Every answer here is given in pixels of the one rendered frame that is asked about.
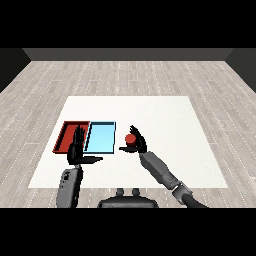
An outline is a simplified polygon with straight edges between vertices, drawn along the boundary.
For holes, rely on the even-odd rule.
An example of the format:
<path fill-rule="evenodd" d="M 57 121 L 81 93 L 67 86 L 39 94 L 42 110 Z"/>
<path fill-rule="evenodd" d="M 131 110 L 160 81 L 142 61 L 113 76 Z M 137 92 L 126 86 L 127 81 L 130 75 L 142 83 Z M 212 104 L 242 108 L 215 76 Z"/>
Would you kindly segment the small red can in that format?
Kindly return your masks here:
<path fill-rule="evenodd" d="M 136 137 L 133 134 L 127 134 L 125 137 L 125 141 L 128 147 L 136 146 Z"/>

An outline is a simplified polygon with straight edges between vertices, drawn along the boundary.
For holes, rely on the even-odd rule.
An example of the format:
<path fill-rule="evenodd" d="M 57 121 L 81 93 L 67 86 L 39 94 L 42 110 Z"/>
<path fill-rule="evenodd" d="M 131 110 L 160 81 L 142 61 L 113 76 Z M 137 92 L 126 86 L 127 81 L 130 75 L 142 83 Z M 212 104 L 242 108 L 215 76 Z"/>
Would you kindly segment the light blue shallow open box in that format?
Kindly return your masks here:
<path fill-rule="evenodd" d="M 86 135 L 85 154 L 113 154 L 116 123 L 114 121 L 92 121 Z"/>

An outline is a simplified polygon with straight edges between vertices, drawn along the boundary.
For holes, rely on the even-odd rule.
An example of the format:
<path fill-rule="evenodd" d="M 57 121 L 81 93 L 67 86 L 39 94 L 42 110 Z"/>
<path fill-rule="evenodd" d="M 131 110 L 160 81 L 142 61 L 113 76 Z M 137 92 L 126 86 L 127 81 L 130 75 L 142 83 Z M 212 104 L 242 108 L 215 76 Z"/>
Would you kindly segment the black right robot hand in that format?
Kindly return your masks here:
<path fill-rule="evenodd" d="M 133 134 L 136 137 L 136 146 L 135 147 L 128 147 L 127 145 L 125 147 L 120 147 L 120 150 L 128 153 L 146 153 L 147 152 L 147 144 L 145 141 L 145 138 L 141 135 L 139 130 L 131 125 L 130 126 L 130 133 Z"/>

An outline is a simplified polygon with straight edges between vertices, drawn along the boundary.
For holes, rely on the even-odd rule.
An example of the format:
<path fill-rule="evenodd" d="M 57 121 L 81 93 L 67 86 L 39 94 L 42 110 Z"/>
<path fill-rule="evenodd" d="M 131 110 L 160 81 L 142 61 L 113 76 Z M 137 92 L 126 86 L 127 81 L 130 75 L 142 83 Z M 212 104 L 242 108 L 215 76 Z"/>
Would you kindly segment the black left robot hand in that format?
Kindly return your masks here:
<path fill-rule="evenodd" d="M 70 144 L 67 153 L 67 161 L 70 165 L 94 164 L 102 160 L 102 157 L 83 155 L 84 133 L 85 130 L 83 128 L 80 126 L 76 127 L 73 141 Z"/>

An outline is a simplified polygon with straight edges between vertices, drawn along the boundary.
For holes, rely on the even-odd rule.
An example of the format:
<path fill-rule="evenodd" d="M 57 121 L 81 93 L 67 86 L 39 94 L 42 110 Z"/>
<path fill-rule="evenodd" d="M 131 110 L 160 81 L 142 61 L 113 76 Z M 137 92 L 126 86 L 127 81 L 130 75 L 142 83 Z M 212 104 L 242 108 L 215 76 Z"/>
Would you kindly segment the dark grey robot body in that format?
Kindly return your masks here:
<path fill-rule="evenodd" d="M 124 195 L 124 189 L 118 188 L 116 195 L 98 204 L 98 208 L 158 208 L 155 200 L 142 197 L 138 188 L 132 189 L 131 196 Z"/>

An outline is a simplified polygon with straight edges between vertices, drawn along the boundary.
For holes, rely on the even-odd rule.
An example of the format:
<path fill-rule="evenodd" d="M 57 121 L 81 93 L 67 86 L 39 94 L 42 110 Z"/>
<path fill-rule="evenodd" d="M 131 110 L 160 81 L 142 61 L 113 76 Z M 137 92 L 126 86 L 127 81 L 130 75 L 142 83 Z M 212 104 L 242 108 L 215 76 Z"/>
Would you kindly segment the red shallow open box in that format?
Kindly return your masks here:
<path fill-rule="evenodd" d="M 70 144 L 73 142 L 74 132 L 77 127 L 82 128 L 87 135 L 89 129 L 89 121 L 65 121 L 62 125 L 53 153 L 55 154 L 67 154 Z"/>

